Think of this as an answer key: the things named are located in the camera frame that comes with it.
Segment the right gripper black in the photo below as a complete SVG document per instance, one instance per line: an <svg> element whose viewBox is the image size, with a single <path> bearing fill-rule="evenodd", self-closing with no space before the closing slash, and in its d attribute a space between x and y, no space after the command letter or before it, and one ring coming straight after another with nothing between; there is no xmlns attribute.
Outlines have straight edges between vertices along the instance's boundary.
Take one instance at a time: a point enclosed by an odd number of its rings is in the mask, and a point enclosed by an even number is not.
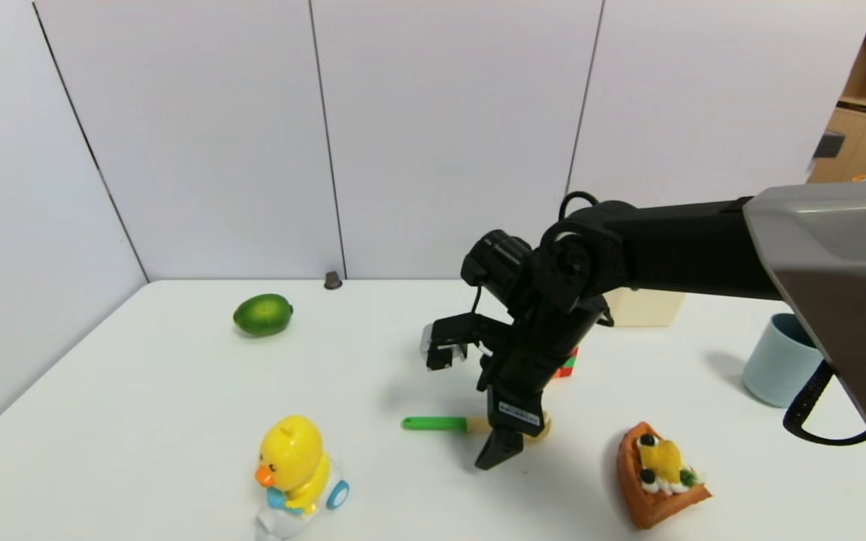
<svg viewBox="0 0 866 541"><path fill-rule="evenodd" d="M523 434L542 431L544 389L596 322L594 306L567 313L536 306L514 322L491 322L481 333L478 342L488 352L480 362L477 389L487 394L493 429L475 459L477 469L490 470L515 458L525 448Z"/></svg>

